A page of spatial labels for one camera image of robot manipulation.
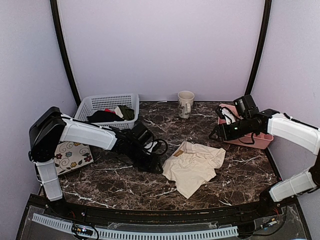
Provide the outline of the cream cotton boxer underwear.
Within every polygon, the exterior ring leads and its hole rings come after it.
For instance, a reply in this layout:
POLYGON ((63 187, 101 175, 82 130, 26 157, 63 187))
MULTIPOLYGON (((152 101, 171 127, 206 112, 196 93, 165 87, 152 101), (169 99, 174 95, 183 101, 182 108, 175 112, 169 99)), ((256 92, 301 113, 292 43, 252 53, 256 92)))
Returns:
POLYGON ((189 199, 202 184, 213 179, 225 159, 226 150, 188 141, 164 162, 163 175, 174 181, 177 191, 189 199))

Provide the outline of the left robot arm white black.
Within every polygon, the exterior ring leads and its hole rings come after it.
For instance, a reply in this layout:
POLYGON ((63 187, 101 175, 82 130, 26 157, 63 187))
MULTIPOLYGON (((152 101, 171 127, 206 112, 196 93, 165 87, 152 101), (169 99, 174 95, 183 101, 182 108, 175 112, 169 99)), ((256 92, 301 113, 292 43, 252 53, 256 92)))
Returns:
POLYGON ((163 173, 157 150, 164 140, 156 139, 142 123, 132 129, 99 126, 65 115, 53 106, 30 127, 28 134, 28 158, 35 164, 46 197, 52 202, 51 210, 60 218, 71 213, 70 206, 62 200, 64 194, 54 161, 61 143, 79 143, 125 155, 142 172, 163 173))

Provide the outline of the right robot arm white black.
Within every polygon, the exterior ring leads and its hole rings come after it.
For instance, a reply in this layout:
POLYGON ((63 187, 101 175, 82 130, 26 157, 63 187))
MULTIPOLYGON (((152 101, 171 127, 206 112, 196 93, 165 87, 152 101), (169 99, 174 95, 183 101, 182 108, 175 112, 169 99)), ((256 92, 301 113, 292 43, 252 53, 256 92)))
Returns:
POLYGON ((214 126, 209 134, 211 140, 225 142, 246 134, 269 134, 300 146, 314 156, 314 165, 291 178, 282 180, 265 191, 266 198, 255 205, 255 213, 266 217, 275 203, 286 198, 316 191, 320 188, 320 129, 300 122, 285 113, 273 109, 258 112, 249 118, 214 126))

